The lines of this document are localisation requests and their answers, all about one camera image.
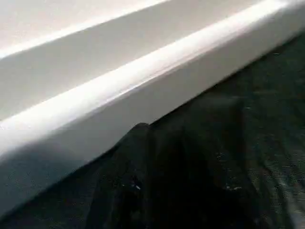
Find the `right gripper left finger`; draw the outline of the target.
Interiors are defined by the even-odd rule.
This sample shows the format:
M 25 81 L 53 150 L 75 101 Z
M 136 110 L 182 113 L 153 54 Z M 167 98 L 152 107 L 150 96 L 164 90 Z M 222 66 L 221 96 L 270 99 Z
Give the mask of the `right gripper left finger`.
M 100 163 L 87 229 L 159 229 L 151 126 L 134 126 Z

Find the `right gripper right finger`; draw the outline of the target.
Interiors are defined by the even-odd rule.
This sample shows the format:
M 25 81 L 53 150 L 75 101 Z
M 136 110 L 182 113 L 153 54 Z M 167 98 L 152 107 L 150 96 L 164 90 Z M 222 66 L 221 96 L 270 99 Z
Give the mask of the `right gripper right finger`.
M 251 228 L 251 183 L 240 161 L 242 131 L 180 126 L 168 130 L 165 139 L 171 167 L 166 228 Z

